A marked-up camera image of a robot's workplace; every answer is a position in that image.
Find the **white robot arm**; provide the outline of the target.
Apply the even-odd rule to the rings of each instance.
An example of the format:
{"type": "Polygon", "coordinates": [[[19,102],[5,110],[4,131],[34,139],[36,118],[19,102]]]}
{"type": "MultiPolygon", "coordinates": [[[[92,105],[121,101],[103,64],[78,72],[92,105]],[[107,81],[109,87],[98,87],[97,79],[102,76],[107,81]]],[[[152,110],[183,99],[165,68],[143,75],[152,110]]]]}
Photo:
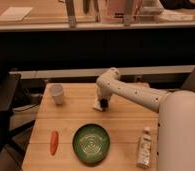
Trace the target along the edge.
{"type": "Polygon", "coordinates": [[[195,92],[129,85],[117,68],[102,73],[96,84],[98,103],[117,94],[159,114],[157,171],[195,171],[195,92]]]}

